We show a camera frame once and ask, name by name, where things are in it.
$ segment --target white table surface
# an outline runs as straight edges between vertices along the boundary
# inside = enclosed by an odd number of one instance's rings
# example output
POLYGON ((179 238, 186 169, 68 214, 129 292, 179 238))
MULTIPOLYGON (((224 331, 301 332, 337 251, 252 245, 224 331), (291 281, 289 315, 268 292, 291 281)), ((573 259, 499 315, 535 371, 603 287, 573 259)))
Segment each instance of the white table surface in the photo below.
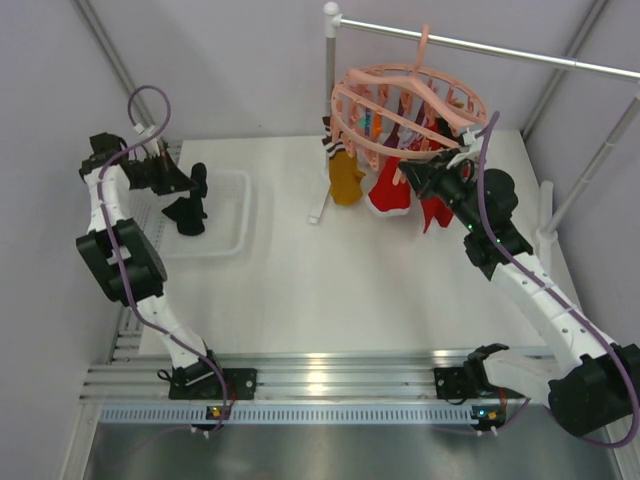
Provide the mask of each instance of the white table surface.
MULTIPOLYGON (((465 228, 432 223, 422 232, 413 199, 405 217, 378 218, 364 202, 329 198, 317 226, 307 223, 326 185, 319 136, 187 141, 180 167, 204 162, 241 169, 253 205, 244 251, 226 260, 167 260, 166 292, 178 318, 218 353, 404 352, 475 348, 501 342, 543 346, 504 294, 473 267, 465 228)), ((495 132, 489 167, 509 172, 520 203, 513 221, 535 227, 538 183, 520 134, 495 132)), ((368 183, 375 181, 368 175, 368 183)), ((560 248, 552 277, 576 294, 560 248)), ((145 329, 140 354, 165 354, 145 329)))

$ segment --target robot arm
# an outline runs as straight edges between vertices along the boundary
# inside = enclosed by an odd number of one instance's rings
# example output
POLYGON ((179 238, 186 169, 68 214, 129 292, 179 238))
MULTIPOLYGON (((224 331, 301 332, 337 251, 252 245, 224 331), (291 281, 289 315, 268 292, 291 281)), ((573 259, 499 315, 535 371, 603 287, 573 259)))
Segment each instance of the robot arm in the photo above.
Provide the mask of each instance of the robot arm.
MULTIPOLYGON (((138 188, 148 185, 155 191, 165 192, 171 191, 172 186, 173 190, 176 190, 176 185, 181 190, 191 188, 191 180, 184 177, 181 172, 176 174, 179 170, 166 169, 163 174, 157 175, 157 178, 165 179, 165 184, 158 184, 150 180, 153 175, 150 175, 149 166, 153 163, 149 162, 144 168, 142 162, 134 166, 133 162, 126 160, 126 163, 121 161, 110 166, 100 180, 101 160, 110 157, 113 150, 119 148, 115 143, 116 138, 109 134, 93 137, 92 144, 96 148, 94 157, 86 161, 80 171, 81 175, 84 174, 83 180, 89 188, 91 197, 91 223, 87 234, 76 241, 78 250, 107 297, 128 306, 122 279, 117 266, 112 261, 114 252, 107 237, 105 218, 101 210, 101 205, 104 204, 109 212, 111 227, 119 242, 120 253, 125 259, 133 297, 140 313, 151 324, 169 332, 191 349, 205 356, 207 351, 203 340, 176 319, 164 292, 167 274, 162 260, 129 213, 129 191, 132 183, 138 188), (100 181, 103 201, 98 195, 100 181)), ((163 164, 166 165, 167 158, 163 160, 163 164)), ((158 333, 167 347, 175 369, 186 369, 198 363, 199 359, 196 355, 178 346, 168 335, 161 334, 160 330, 158 333)))
MULTIPOLYGON (((548 406, 558 423, 575 436, 629 415, 631 401, 610 355, 571 314, 579 308, 544 272, 531 246, 511 222, 518 204, 513 179, 501 170, 485 172, 487 216, 497 242, 515 261, 542 279, 542 286, 511 263, 485 232, 474 178, 475 163, 466 153, 464 149, 455 149, 429 162, 409 160, 400 162, 398 167, 418 198, 438 196, 465 225, 469 233, 464 245, 471 263, 516 303, 557 362, 550 365, 544 360, 525 358, 504 345, 494 344, 469 355, 464 365, 466 381, 478 394, 508 388, 548 406), (561 306, 550 292, 569 308, 561 306)), ((636 345, 621 348, 597 327, 590 323, 589 326, 611 345, 636 392, 640 391, 640 349, 636 345)))

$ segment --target metal frame pole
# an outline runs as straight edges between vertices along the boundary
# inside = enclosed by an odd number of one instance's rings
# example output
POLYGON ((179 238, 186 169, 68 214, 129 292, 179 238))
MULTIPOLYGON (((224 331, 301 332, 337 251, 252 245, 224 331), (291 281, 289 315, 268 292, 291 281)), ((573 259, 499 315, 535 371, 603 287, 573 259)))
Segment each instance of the metal frame pole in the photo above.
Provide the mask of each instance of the metal frame pole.
POLYGON ((325 113, 331 115, 331 93, 336 83, 336 27, 334 18, 340 14, 340 7, 335 2, 324 6, 324 33, 327 39, 327 55, 325 63, 325 113))
POLYGON ((607 139, 600 145, 600 148, 593 156, 587 168, 582 172, 580 178, 576 181, 576 183, 571 188, 569 195, 562 202, 562 204, 558 207, 558 210, 553 214, 549 224, 544 227, 543 233, 550 235, 555 232, 556 228, 560 224, 560 221, 565 217, 571 206, 576 203, 580 194, 587 188, 589 182, 596 174, 596 172, 600 169, 604 161, 609 157, 614 147, 618 143, 618 141, 622 138, 622 136, 629 129, 633 121, 636 119, 638 114, 640 113, 640 90, 636 93, 636 96, 633 97, 633 100, 622 114, 622 117, 616 123, 616 126, 613 127, 613 130, 607 136, 607 139))
MULTIPOLYGON (((349 20, 341 15, 334 17, 333 25, 335 27, 353 28, 355 30, 380 33, 391 37, 406 38, 414 41, 419 41, 422 37, 421 32, 413 32, 411 30, 403 30, 401 28, 385 27, 382 25, 375 25, 373 23, 349 20)), ((640 81, 640 72, 608 67, 606 65, 579 62, 575 58, 554 57, 552 55, 543 55, 540 53, 526 52, 524 50, 515 50, 495 45, 486 45, 483 43, 470 42, 468 40, 459 40, 456 38, 442 37, 440 35, 432 34, 429 34, 429 43, 432 45, 440 45, 443 47, 456 48, 458 50, 481 53, 483 55, 490 55, 493 57, 510 58, 514 60, 523 60, 529 63, 548 65, 562 70, 593 73, 596 75, 632 82, 640 81)))
MULTIPOLYGON (((387 27, 384 25, 376 25, 373 23, 360 22, 357 20, 349 20, 344 18, 340 13, 337 13, 331 20, 333 27, 346 27, 353 28, 355 30, 362 30, 366 32, 380 33, 382 35, 389 35, 392 37, 405 38, 408 40, 419 41, 422 37, 421 32, 413 32, 411 30, 403 30, 401 28, 387 27)), ((578 41, 578 44, 586 41, 588 36, 588 29, 584 32, 582 41, 578 41)), ((490 55, 494 57, 510 58, 514 60, 522 60, 529 63, 542 64, 554 67, 558 70, 569 70, 576 72, 592 73, 595 75, 601 75, 608 78, 615 78, 618 80, 626 80, 640 83, 640 72, 634 72, 631 70, 624 70, 621 68, 608 67, 605 65, 596 65, 592 63, 579 62, 575 58, 554 57, 551 55, 542 55, 538 53, 526 52, 522 50, 515 50, 511 48, 498 47, 494 45, 485 45, 482 43, 470 42, 467 40, 458 40, 455 38, 442 37, 439 35, 429 34, 428 42, 433 45, 440 45, 444 47, 456 48, 459 50, 466 50, 470 52, 480 53, 483 55, 490 55)), ((596 174, 598 169, 602 166, 602 163, 609 157, 611 151, 615 147, 616 143, 627 131, 633 120, 640 113, 640 91, 636 94, 633 101, 622 115, 618 123, 613 128, 609 136, 600 146, 595 156, 584 170, 578 181, 574 184, 567 199, 560 205, 556 213, 551 217, 549 224, 541 230, 541 233, 546 236, 553 236, 560 220, 566 215, 567 211, 576 202, 580 194, 584 191, 588 183, 596 174)))
MULTIPOLYGON (((593 34, 596 25, 602 19, 607 7, 609 7, 611 4, 612 0, 593 1, 584 19, 582 20, 582 22, 580 22, 580 27, 573 35, 573 40, 571 41, 569 48, 567 48, 567 51, 564 53, 565 57, 574 58, 580 54, 584 46, 587 44, 587 41, 593 34)), ((566 72, 565 70, 555 70, 553 72, 553 75, 544 88, 544 93, 535 102, 535 107, 527 117, 527 121, 525 122, 524 128, 522 129, 522 139, 525 142, 529 139, 529 137, 537 127, 540 118, 551 103, 551 100, 554 98, 556 92, 558 91, 560 84, 566 78, 567 73, 568 72, 566 72)))
MULTIPOLYGON (((91 35, 95 38, 104 59, 107 61, 107 64, 115 75, 116 80, 118 80, 123 92, 127 97, 130 96, 135 90, 136 85, 133 83, 129 71, 122 62, 118 51, 109 38, 109 35, 107 35, 100 18, 93 9, 93 6, 89 0, 71 0, 71 4, 78 12, 78 15, 80 15, 80 18, 89 29, 91 35)), ((149 108, 140 95, 133 100, 133 107, 139 120, 142 120, 147 125, 156 125, 153 121, 153 116, 151 115, 149 108)))

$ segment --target red cloth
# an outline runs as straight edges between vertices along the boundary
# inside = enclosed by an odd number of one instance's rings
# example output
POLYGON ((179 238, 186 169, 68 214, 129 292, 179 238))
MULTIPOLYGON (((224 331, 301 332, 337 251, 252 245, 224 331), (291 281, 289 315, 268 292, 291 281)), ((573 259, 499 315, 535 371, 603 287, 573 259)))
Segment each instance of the red cloth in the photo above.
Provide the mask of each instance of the red cloth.
POLYGON ((409 182, 393 184, 393 176, 398 167, 398 157, 389 157, 380 172, 378 182, 366 198, 367 205, 376 215, 392 217, 406 215, 411 206, 411 186, 409 182))
POLYGON ((427 233, 433 217, 436 218, 442 228, 449 226, 453 218, 453 212, 447 208, 442 200, 438 197, 432 197, 427 200, 420 200, 420 204, 422 205, 422 213, 424 214, 424 230, 422 233, 427 233))
MULTIPOLYGON (((440 133, 438 122, 433 122, 431 125, 426 126, 426 128, 440 133)), ((420 136, 408 149, 419 149, 423 138, 424 137, 420 136)), ((442 145, 438 142, 429 140, 429 150, 440 150, 441 148, 442 145)), ((398 162, 400 162, 400 158, 398 157, 389 157, 387 159, 387 163, 378 177, 378 182, 366 198, 367 204, 377 215, 406 215, 409 212, 409 206, 411 205, 411 187, 409 182, 400 182, 398 185, 393 185, 393 177, 398 162)), ((427 233, 431 225, 431 220, 433 220, 434 217, 442 228, 447 228, 451 223, 453 212, 449 210, 438 197, 421 200, 420 205, 422 206, 422 213, 424 214, 424 230, 422 233, 427 233)))

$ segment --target white wall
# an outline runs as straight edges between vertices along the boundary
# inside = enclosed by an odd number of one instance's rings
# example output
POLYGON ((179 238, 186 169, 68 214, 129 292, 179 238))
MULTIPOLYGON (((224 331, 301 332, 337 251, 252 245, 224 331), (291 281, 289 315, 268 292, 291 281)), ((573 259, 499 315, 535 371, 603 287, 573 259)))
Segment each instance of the white wall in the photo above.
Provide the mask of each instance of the white wall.
MULTIPOLYGON (((587 46, 585 61, 640 70, 640 3, 614 2, 587 46)), ((638 86, 571 74, 528 142, 538 179, 564 199, 638 86)), ((603 166, 559 230, 588 315, 622 344, 640 343, 640 121, 603 166)))
POLYGON ((40 480, 114 328, 75 250, 77 169, 91 134, 127 128, 126 98, 67 0, 4 0, 0 62, 0 478, 40 480))
MULTIPOLYGON (((167 90, 169 134, 182 138, 310 134, 324 111, 325 0, 94 0, 138 83, 167 90)), ((561 54, 586 0, 342 0, 351 18, 561 54)), ((349 66, 411 62, 417 44, 341 31, 349 66)), ((517 128, 549 76, 544 67, 429 47, 427 65, 468 82, 517 128)), ((155 115, 162 118, 160 108, 155 115)))

